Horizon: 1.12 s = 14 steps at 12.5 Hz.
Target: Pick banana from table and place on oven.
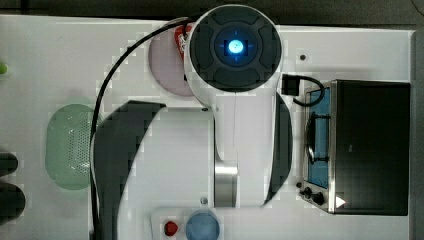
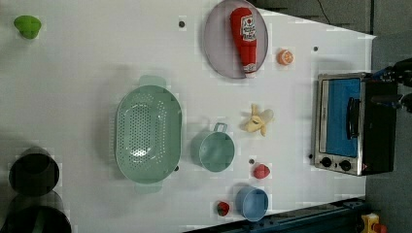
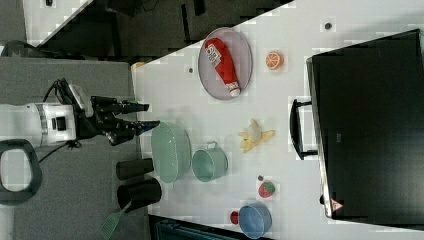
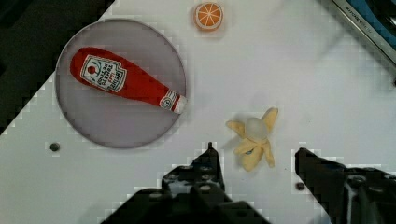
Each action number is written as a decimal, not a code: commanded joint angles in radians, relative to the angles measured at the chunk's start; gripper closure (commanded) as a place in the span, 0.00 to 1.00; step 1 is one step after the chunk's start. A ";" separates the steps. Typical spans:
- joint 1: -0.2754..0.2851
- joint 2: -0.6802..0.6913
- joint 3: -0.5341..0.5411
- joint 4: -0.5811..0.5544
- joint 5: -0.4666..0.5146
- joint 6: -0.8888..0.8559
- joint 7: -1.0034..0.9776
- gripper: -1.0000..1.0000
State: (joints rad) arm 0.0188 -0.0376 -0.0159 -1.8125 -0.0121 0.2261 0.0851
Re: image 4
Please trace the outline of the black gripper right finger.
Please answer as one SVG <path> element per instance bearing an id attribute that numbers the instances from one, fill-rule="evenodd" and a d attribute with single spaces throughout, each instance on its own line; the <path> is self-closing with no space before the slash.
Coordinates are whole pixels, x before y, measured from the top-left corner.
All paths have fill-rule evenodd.
<path id="1" fill-rule="evenodd" d="M 303 147 L 295 153 L 295 173 L 332 224 L 396 224 L 394 175 L 371 167 L 347 168 Z"/>

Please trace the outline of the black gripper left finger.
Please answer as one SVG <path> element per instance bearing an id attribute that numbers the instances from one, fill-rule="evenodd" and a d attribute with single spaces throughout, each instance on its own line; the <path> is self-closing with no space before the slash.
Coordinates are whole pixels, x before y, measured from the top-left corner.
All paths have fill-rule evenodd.
<path id="1" fill-rule="evenodd" d="M 179 165 L 163 176 L 161 187 L 169 190 L 173 197 L 187 194 L 195 185 L 215 185 L 225 190 L 219 162 L 219 153 L 209 142 L 207 149 L 190 165 Z"/>

